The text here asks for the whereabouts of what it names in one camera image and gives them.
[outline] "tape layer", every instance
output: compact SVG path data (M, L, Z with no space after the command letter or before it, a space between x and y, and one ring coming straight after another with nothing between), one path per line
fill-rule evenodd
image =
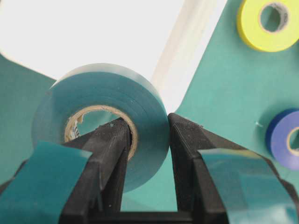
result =
M298 223L296 206L268 164L250 151L199 150L229 223Z
M16 178L0 195L1 223L58 223L91 155L87 151L49 142L38 144Z

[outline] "blue tape roll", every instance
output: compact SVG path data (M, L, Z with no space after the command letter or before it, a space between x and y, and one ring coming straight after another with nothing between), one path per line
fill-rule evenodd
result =
M66 137L74 138L76 125L72 126L70 121L73 118L79 121L81 112L94 107L108 109L129 124L133 139L124 190L137 188L161 167L169 147L169 124L155 88L130 69L91 64L71 71L56 82L35 113L34 146L40 141L62 143Z
M290 136L299 129L299 109L288 109L278 114L269 124L266 145L283 166L299 170L299 151L291 149Z

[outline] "yellow tape roll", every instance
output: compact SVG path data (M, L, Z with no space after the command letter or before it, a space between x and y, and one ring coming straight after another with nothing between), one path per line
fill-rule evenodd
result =
M274 32L266 30L261 23L262 11L268 6L280 14L280 24ZM255 50L287 49L299 39L299 0L243 0L237 28L241 39Z

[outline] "tape core hole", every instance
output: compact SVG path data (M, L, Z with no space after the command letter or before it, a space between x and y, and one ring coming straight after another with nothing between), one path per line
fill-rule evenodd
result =
M291 150L299 152L299 129L291 133L289 144Z
M260 25L270 33L280 32L288 23L288 9L282 3L266 5L260 13Z
M107 116L107 122L99 122L102 118L99 115ZM107 105L92 105L76 112L67 120L66 127L64 129L64 141L68 142L77 138L80 134L85 134L95 130L99 125L103 125L117 118L123 118L128 124L131 132L131 148L128 154L128 160L130 160L137 149L138 133L137 128L131 118L124 112Z

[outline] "teal tape roll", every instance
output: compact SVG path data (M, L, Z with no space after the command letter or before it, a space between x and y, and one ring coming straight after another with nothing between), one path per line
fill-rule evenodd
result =
M169 125L154 87L136 72L112 64L75 69L56 82L39 105L32 126L33 144L62 143L77 136L77 122L94 110L123 117L132 132L125 191L150 179L169 147Z
M269 165L247 150L199 150L231 224L297 224L296 207Z
M3 224L55 224L92 153L42 142L0 195Z

